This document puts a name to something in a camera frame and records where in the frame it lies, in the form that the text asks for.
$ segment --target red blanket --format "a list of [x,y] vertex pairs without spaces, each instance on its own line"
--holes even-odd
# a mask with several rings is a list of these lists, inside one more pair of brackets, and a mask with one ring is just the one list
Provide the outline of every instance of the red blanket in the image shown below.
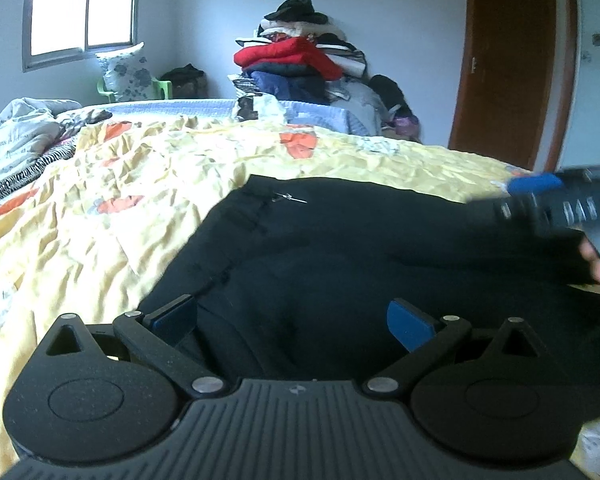
[[246,68],[256,63],[305,64],[314,67],[327,81],[342,77],[342,69],[306,38],[290,38],[258,46],[247,46],[234,55],[236,65]]

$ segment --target window pane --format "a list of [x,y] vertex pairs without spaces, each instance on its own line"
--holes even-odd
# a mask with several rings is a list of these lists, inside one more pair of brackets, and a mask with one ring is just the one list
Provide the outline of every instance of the window pane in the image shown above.
[[33,0],[31,54],[84,47],[87,0]]
[[131,42],[133,0],[89,0],[88,45]]

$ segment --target window frame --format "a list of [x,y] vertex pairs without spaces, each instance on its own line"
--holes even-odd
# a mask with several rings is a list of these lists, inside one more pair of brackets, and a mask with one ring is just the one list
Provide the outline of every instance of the window frame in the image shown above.
[[94,57],[98,52],[108,52],[137,43],[138,38],[138,0],[131,2],[131,41],[125,43],[108,43],[103,45],[88,45],[89,30],[89,0],[86,0],[84,9],[84,43],[83,47],[67,48],[46,52],[44,54],[31,54],[31,19],[33,14],[33,0],[24,0],[24,9],[22,14],[22,71],[30,72],[47,66],[78,61]]

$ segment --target blue mattress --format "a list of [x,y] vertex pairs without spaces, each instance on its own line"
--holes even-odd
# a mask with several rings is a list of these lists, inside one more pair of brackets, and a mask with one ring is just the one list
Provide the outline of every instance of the blue mattress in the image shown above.
[[[129,114],[196,115],[198,117],[230,117],[235,100],[232,99],[175,99],[171,101],[142,101],[98,105],[115,116]],[[312,124],[341,134],[368,135],[360,120],[348,110],[324,105],[280,101],[286,109],[289,124]]]

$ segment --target chair armrest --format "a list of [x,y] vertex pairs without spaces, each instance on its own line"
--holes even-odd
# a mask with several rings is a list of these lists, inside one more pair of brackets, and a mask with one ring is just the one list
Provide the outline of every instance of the chair armrest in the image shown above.
[[158,99],[173,99],[173,84],[171,81],[158,81],[155,77],[152,77],[152,80]]
[[98,94],[100,95],[104,95],[104,97],[107,98],[107,101],[109,103],[115,103],[116,102],[116,96],[113,92],[109,92],[107,90],[104,89],[104,79],[100,78],[98,80],[98,84],[96,85],[97,89],[98,89]]

